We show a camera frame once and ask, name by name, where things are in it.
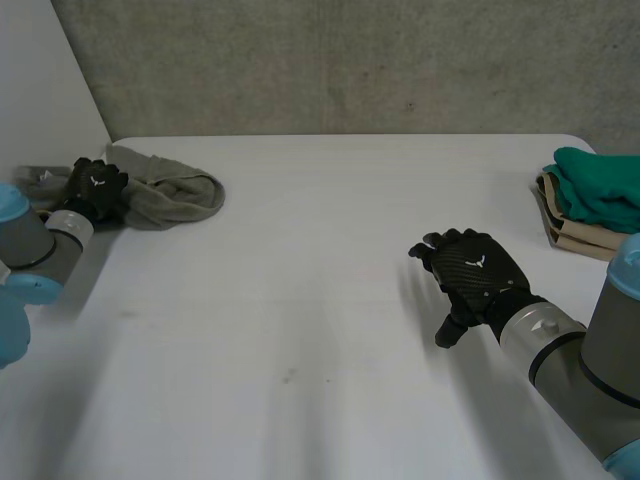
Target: green folded cloth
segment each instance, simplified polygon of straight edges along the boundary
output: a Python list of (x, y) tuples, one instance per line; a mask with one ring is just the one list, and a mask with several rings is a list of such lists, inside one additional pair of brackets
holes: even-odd
[(616, 232), (640, 232), (640, 156), (607, 156), (559, 148), (555, 165), (544, 168), (558, 178), (557, 201), (577, 222)]

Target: robotic arm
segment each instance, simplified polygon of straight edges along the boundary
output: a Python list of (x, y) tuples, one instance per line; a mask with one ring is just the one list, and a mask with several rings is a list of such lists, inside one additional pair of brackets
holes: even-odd
[(509, 254), (489, 235), (426, 235), (409, 255), (451, 300), (436, 344), (454, 346), (488, 324), (528, 377), (605, 470), (640, 479), (640, 235), (609, 265), (589, 328), (530, 292)]
[(0, 368), (26, 353), (25, 305), (54, 303), (128, 176), (101, 160), (79, 159), (46, 223), (20, 191), (0, 184)]

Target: concrete wall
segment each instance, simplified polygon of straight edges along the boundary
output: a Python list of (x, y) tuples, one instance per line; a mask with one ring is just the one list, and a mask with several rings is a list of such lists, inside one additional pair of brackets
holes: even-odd
[(637, 0), (54, 0), (113, 139), (579, 135), (640, 152)]
[(100, 156), (109, 136), (48, 0), (0, 0), (0, 65), (0, 181)]

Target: beige folded cloth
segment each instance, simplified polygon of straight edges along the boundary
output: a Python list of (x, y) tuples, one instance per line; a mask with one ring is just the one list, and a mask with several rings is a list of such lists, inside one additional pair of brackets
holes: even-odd
[(586, 225), (566, 218), (556, 203), (558, 179), (552, 173), (541, 173), (536, 183), (544, 205), (545, 224), (556, 246), (599, 260), (609, 261), (614, 257), (628, 234), (612, 232), (600, 225)]

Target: logo on robotic hand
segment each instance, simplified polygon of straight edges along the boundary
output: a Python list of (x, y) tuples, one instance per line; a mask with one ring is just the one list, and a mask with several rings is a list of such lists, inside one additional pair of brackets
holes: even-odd
[(483, 255), (482, 258), (477, 262), (464, 262), (464, 263), (465, 265), (469, 265), (470, 267), (484, 268), (484, 260), (485, 260), (485, 256)]
[(93, 178), (93, 176), (91, 176), (90, 178), (91, 178), (91, 181), (93, 182), (93, 186), (94, 187), (97, 187), (98, 185), (104, 185), (105, 183), (107, 183), (106, 180), (103, 180), (103, 181), (99, 182), (98, 180)]

